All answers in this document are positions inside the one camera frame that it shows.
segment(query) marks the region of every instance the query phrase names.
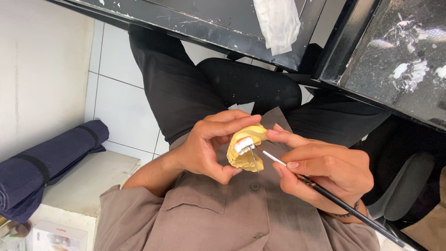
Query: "black strap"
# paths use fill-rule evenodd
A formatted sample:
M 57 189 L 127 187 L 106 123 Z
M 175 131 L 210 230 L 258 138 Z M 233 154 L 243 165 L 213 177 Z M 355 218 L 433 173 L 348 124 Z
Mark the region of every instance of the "black strap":
M 95 139 L 95 147 L 93 147 L 93 149 L 95 149 L 98 146 L 98 143 L 99 143 L 98 135 L 92 129 L 90 129 L 84 125 L 77 126 L 76 128 L 84 129 Z
M 39 170 L 39 172 L 43 176 L 43 186 L 46 186 L 48 184 L 48 182 L 50 181 L 50 171 L 48 170 L 48 167 L 46 167 L 46 165 L 39 159 L 37 159 L 33 156 L 26 155 L 26 154 L 17 154 L 11 158 L 26 160 L 26 161 L 30 162 L 31 164 L 33 164 L 34 166 L 36 166 L 37 169 Z

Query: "metal pin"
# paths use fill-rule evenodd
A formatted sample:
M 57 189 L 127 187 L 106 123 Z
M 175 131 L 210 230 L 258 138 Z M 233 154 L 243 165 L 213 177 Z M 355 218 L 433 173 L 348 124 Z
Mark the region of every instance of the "metal pin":
M 259 172 L 259 168 L 257 167 L 257 161 L 256 161 L 256 158 L 254 157 L 254 152 L 252 151 L 253 147 L 248 146 L 248 148 L 249 148 L 249 150 L 251 150 L 252 159 L 254 160 L 254 164 L 256 165 L 257 172 Z

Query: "black workbench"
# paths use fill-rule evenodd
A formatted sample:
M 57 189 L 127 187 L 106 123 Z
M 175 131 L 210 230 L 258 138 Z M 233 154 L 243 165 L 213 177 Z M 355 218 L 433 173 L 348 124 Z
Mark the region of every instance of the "black workbench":
M 49 1 L 107 23 L 117 19 L 162 29 L 169 35 L 231 54 L 232 58 L 247 56 L 297 71 L 326 0 L 295 0 L 301 21 L 297 41 L 292 51 L 274 57 L 266 49 L 252 0 Z
M 446 130 L 445 17 L 444 0 L 348 0 L 312 77 Z
M 159 29 L 230 59 L 247 56 L 297 73 L 325 4 L 295 0 L 301 20 L 297 41 L 293 51 L 273 57 L 252 0 L 47 1 L 123 29 L 129 23 Z M 446 130 L 446 79 L 435 73 L 439 67 L 446 71 L 445 17 L 444 0 L 347 0 L 311 75 L 316 81 L 292 77 Z M 419 29 L 431 34 L 420 38 Z M 424 61 L 429 69 L 412 81 L 412 70 Z M 401 64 L 407 70 L 394 78 Z

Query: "white wall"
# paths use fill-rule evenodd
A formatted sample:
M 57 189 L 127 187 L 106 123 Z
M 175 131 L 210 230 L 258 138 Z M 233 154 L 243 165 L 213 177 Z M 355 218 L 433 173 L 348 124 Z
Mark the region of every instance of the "white wall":
M 0 0 L 0 161 L 83 123 L 93 19 Z

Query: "rolled cloth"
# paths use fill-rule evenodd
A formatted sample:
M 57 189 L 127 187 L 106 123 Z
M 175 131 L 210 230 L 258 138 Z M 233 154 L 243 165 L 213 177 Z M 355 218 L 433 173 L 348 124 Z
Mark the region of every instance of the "rolled cloth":
M 0 214 L 26 222 L 42 201 L 43 188 L 56 184 L 89 153 L 105 151 L 108 128 L 92 120 L 0 163 Z

